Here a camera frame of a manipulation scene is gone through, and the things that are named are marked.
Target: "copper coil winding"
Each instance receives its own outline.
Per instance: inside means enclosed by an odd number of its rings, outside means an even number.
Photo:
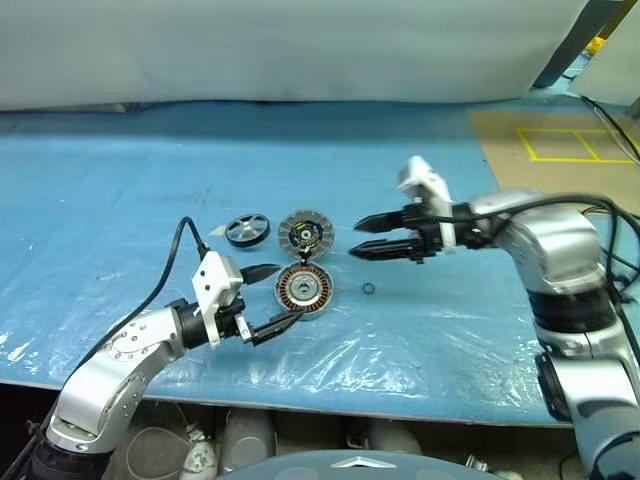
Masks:
[[[301,272],[312,275],[318,283],[319,288],[318,298],[313,303],[306,306],[301,306],[292,300],[290,293],[287,291],[287,285],[290,280]],[[283,275],[280,277],[278,282],[278,294],[284,306],[290,310],[302,308],[307,313],[315,312],[324,307],[329,301],[331,295],[331,281],[323,270],[314,265],[294,265],[283,272]]]

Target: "small black ring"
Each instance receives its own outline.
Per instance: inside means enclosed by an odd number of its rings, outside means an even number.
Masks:
[[[363,283],[362,291],[365,295],[373,295],[373,293],[376,291],[376,286],[373,283],[369,282]]]

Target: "gray cylinder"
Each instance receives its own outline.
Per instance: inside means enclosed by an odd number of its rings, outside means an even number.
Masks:
[[[367,429],[367,441],[371,450],[422,455],[418,440],[404,422],[372,418]]]
[[[276,437],[270,412],[232,408],[220,452],[219,473],[229,473],[276,454]]]

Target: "robotic arm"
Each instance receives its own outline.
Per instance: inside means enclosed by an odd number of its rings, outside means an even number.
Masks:
[[[631,346],[637,344],[612,305],[591,222],[558,205],[493,215],[544,198],[527,189],[451,205],[445,182],[420,157],[401,172],[400,188],[414,203],[366,217],[355,228],[370,233],[408,228],[414,234],[368,241],[350,253],[423,263],[441,250],[452,253],[456,245],[508,252],[529,295],[544,350],[536,365],[549,413],[573,423],[590,479],[640,478],[640,375]]]
[[[239,269],[218,252],[203,252],[192,283],[197,302],[184,299],[134,317],[69,377],[33,454],[28,479],[98,480],[125,433],[144,391],[166,365],[186,350],[240,336],[254,345],[287,330],[302,315],[285,312],[254,328],[242,315],[243,284],[280,269]]]

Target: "black cylinder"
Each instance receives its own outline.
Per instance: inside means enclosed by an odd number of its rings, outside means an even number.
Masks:
[[[100,480],[111,453],[75,453],[40,441],[31,459],[29,480]]]
[[[585,333],[613,325],[615,312],[605,288],[574,295],[548,295],[527,292],[542,328],[560,333]]]
[[[209,341],[202,314],[195,313],[197,308],[197,303],[176,308],[182,327],[182,342],[189,349],[199,347]]]

